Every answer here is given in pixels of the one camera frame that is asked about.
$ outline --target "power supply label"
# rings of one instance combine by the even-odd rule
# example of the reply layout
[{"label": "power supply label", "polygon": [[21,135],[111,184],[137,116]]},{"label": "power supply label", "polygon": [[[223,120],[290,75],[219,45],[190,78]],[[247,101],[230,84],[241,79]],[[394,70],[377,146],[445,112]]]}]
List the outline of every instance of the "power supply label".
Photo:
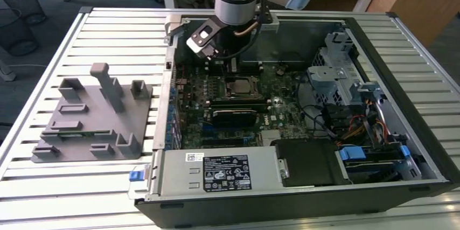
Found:
[{"label": "power supply label", "polygon": [[203,168],[206,192],[253,189],[247,155],[205,157]]}]

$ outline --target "aluminum slotted table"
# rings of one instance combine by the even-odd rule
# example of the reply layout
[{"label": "aluminum slotted table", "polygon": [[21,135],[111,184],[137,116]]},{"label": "aluminum slotted table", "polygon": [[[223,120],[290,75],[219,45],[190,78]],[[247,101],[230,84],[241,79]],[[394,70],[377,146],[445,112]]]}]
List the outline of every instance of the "aluminum slotted table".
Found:
[{"label": "aluminum slotted table", "polygon": [[[425,120],[460,166],[460,88],[398,18],[378,13],[283,12],[291,16],[354,16],[373,41]],[[81,13],[0,147],[2,229],[158,229],[130,200],[129,172],[153,159],[155,122],[162,97],[169,16],[211,11],[94,8]],[[111,65],[122,84],[154,84],[143,156],[109,162],[31,162],[33,149],[49,124],[66,77],[97,84],[94,62]],[[369,75],[371,68],[365,64]],[[457,191],[414,200],[383,213],[261,222],[219,229],[459,229]]]}]

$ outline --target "mesh wastebasket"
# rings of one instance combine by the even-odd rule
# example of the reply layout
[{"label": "mesh wastebasket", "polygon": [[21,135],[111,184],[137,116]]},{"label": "mesh wastebasket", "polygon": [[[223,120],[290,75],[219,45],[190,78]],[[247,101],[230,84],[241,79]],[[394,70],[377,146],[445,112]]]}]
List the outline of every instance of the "mesh wastebasket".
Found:
[{"label": "mesh wastebasket", "polygon": [[10,8],[18,9],[22,12],[22,18],[30,24],[39,24],[47,16],[43,12],[39,0],[5,0]]},{"label": "mesh wastebasket", "polygon": [[0,46],[14,56],[26,55],[39,47],[18,9],[0,9]]}]

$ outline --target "motherboard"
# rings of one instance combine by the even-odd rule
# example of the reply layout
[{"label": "motherboard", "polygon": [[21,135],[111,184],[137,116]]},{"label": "motherboard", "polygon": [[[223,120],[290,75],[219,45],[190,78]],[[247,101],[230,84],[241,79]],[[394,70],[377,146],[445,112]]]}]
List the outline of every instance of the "motherboard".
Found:
[{"label": "motherboard", "polygon": [[299,72],[261,65],[258,76],[211,76],[178,69],[182,149],[258,147],[275,139],[309,138],[297,103]]}]

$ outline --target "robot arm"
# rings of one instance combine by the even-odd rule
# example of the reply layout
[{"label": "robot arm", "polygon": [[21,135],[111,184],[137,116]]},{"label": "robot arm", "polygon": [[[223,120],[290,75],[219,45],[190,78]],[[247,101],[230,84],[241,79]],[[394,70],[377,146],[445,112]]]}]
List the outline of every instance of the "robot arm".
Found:
[{"label": "robot arm", "polygon": [[[217,16],[201,26],[187,45],[194,52],[207,59],[238,57],[254,44],[263,23],[271,23],[266,5],[258,12],[258,0],[217,0]],[[310,0],[271,0],[293,9],[303,9]],[[251,40],[251,31],[257,35]]]}]

